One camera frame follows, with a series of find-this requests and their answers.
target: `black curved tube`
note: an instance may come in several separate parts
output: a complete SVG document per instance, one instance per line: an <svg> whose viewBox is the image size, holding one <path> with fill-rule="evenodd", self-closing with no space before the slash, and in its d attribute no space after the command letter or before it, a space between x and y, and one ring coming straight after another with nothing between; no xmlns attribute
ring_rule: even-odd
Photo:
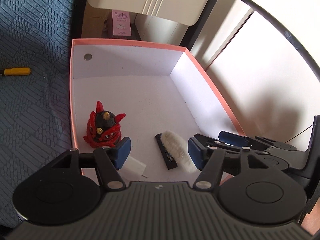
<svg viewBox="0 0 320 240"><path fill-rule="evenodd" d="M270 13L268 13L261 6L259 6L258 4L256 4L251 0L241 0L241 1L249 5L259 14L261 14L279 32L281 32L284 37L286 37L286 39L292 44L292 46L294 46L294 48L300 53L300 55L303 57L303 59L309 65L309 67L312 69L313 73L316 75L317 79L320 82L320 68L318 64L315 62L315 60L313 59L313 57L309 54L309 52L305 49L305 47L303 47L303 45L300 43L300 41L298 41L298 39L286 27L284 27L284 25L281 22L279 22L276 18L274 18Z"/></svg>

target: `open cardboard box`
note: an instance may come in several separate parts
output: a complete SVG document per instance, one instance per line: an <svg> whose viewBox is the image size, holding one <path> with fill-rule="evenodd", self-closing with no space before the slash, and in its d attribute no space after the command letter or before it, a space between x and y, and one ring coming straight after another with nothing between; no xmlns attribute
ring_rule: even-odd
<svg viewBox="0 0 320 240"><path fill-rule="evenodd" d="M84 55L92 58L85 60ZM231 109L203 68L183 47L144 41L76 39L70 62L70 108L73 146L92 152L83 136L91 111L125 113L123 137L130 156L144 163L141 181L188 181L200 171L168 170L155 135L174 131L186 141L196 133L217 138L222 130L244 134ZM127 162L120 170L125 170ZM88 171L85 175L92 178Z"/></svg>

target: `screwdriver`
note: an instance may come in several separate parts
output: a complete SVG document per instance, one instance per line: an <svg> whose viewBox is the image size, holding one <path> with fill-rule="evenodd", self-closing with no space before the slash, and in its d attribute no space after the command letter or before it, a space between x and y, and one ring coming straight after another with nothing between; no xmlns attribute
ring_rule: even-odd
<svg viewBox="0 0 320 240"><path fill-rule="evenodd" d="M0 76L21 76L29 75L30 73L31 69L28 67L6 68L0 70Z"/></svg>

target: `red and black toy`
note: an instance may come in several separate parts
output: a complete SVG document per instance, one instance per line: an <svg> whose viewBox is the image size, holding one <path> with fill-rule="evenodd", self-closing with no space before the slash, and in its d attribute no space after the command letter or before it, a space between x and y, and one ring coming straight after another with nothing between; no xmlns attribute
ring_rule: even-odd
<svg viewBox="0 0 320 240"><path fill-rule="evenodd" d="M87 135L83 139L90 144L92 148L103 146L114 147L121 141L121 132L119 122L125 117L125 114L114 115L109 111L103 110L100 101L97 102L96 113L91 112L88 120Z"/></svg>

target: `black cable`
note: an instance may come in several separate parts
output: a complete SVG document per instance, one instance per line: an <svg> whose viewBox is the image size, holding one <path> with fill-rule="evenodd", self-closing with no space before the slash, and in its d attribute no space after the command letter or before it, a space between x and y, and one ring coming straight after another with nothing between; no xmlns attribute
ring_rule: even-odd
<svg viewBox="0 0 320 240"><path fill-rule="evenodd" d="M305 130L303 130L301 133L298 133L295 137L292 137L290 140L286 141L285 143L287 143L287 142L291 141L292 139L296 138L298 135L302 134L303 132L305 132L306 130L308 130L312 126L313 126L313 124L310 125L308 128L306 128Z"/></svg>

